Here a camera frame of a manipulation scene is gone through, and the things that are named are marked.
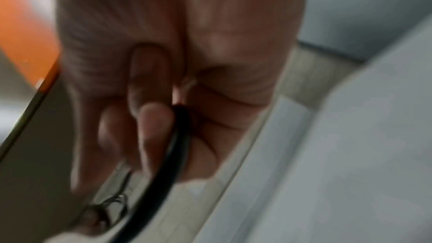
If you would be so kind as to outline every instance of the reflective metal surface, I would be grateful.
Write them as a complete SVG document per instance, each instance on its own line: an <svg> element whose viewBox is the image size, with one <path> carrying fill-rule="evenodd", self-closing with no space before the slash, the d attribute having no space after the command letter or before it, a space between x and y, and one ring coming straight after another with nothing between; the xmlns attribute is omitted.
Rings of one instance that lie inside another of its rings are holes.
<svg viewBox="0 0 432 243"><path fill-rule="evenodd" d="M0 147L35 94L36 89L26 83L0 49Z"/></svg>

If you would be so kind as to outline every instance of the orange surface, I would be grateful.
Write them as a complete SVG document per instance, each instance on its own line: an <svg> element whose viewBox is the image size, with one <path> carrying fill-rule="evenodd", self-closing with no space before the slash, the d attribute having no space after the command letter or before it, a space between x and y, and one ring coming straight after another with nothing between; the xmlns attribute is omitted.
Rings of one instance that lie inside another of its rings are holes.
<svg viewBox="0 0 432 243"><path fill-rule="evenodd" d="M58 72L57 39L28 0L0 0L0 48L30 85L44 91L52 84Z"/></svg>

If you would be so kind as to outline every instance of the hand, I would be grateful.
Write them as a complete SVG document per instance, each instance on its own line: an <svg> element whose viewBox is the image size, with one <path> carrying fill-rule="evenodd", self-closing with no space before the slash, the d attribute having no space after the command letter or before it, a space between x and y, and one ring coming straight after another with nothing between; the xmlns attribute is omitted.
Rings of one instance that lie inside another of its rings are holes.
<svg viewBox="0 0 432 243"><path fill-rule="evenodd" d="M56 0L76 122L72 189L117 163L155 172L174 115L193 118L182 180L208 178L272 97L304 0Z"/></svg>

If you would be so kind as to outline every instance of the white surface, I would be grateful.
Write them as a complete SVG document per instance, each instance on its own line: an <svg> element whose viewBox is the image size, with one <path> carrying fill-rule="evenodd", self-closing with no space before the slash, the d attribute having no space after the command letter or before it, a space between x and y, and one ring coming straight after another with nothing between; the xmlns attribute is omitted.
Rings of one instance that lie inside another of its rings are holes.
<svg viewBox="0 0 432 243"><path fill-rule="evenodd" d="M260 215L310 124L312 111L280 97L194 243L239 243Z"/></svg>
<svg viewBox="0 0 432 243"><path fill-rule="evenodd" d="M432 242L432 18L328 99L249 243Z"/></svg>
<svg viewBox="0 0 432 243"><path fill-rule="evenodd" d="M430 13L431 0L308 0L299 39L369 59Z"/></svg>

